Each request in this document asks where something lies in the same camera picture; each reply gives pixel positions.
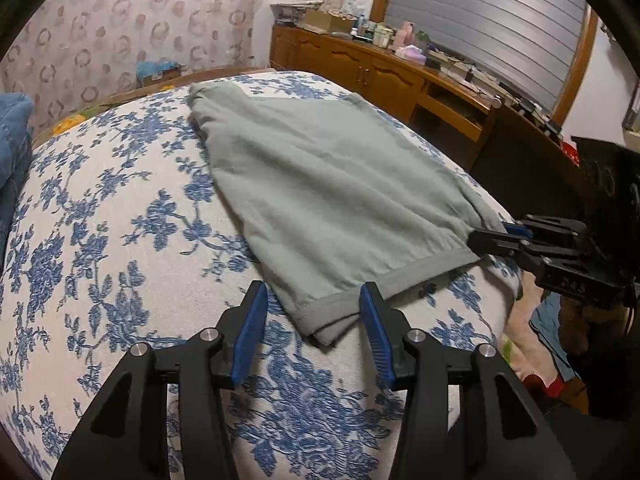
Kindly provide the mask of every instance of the white bedspread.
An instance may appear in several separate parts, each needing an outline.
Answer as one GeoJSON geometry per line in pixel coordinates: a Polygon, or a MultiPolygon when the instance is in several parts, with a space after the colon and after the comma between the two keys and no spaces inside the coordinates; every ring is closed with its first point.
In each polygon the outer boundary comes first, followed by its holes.
{"type": "MultiPolygon", "coordinates": [[[[230,78],[250,94],[339,99],[315,75],[230,78]]],[[[187,89],[123,105],[34,154],[0,280],[0,415],[25,459],[48,478],[78,418],[132,344],[154,348],[214,326],[239,304],[259,264],[238,234],[188,122],[187,89]]],[[[457,165],[386,116],[505,219],[457,165]]],[[[496,258],[394,298],[412,326],[444,344],[496,343],[518,286],[496,258]]],[[[170,466],[180,478],[177,389],[170,389],[170,466]]],[[[450,392],[450,420],[456,416],[450,392]]],[[[335,348],[303,342],[277,299],[251,376],[224,394],[241,478],[385,479],[404,395],[382,389],[360,326],[335,348]]]]}

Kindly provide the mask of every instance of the tissue box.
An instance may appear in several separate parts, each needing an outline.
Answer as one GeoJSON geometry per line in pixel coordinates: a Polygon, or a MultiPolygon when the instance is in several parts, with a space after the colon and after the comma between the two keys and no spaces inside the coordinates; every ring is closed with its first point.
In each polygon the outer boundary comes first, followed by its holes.
{"type": "Polygon", "coordinates": [[[400,59],[417,63],[418,65],[424,65],[424,62],[427,61],[426,56],[424,56],[420,48],[415,45],[402,46],[401,48],[398,48],[396,50],[396,56],[400,59]]]}
{"type": "Polygon", "coordinates": [[[351,18],[334,16],[321,10],[309,9],[305,14],[302,27],[318,34],[331,32],[346,32],[349,34],[355,22],[356,20],[351,18]]]}

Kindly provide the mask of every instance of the window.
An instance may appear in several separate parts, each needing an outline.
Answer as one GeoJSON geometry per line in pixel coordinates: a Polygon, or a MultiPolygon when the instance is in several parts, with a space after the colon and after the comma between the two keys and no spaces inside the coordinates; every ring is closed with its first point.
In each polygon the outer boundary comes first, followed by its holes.
{"type": "Polygon", "coordinates": [[[514,84],[551,110],[580,36],[584,0],[389,0],[385,21],[404,20],[514,84]]]}

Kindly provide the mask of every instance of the wooden dresser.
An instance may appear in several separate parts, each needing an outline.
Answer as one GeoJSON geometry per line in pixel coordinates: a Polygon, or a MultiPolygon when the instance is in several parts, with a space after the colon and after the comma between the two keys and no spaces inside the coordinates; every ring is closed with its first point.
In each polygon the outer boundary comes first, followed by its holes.
{"type": "Polygon", "coordinates": [[[271,66],[324,76],[358,92],[465,168],[516,218],[582,219],[584,173],[533,123],[490,107],[452,78],[359,41],[274,26],[271,66]]]}
{"type": "Polygon", "coordinates": [[[479,139],[490,110],[489,99],[452,78],[361,41],[275,25],[270,61],[276,70],[324,76],[405,124],[418,108],[425,108],[473,142],[479,139]]]}

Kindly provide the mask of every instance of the gray cloth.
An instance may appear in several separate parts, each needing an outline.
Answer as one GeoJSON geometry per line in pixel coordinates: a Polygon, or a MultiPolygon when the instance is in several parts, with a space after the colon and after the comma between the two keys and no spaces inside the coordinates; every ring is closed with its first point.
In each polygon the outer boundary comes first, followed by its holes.
{"type": "Polygon", "coordinates": [[[473,228],[504,231],[452,171],[357,94],[249,97],[191,87],[215,184],[299,330],[329,344],[359,312],[363,282],[389,298],[478,260],[473,228]]]}

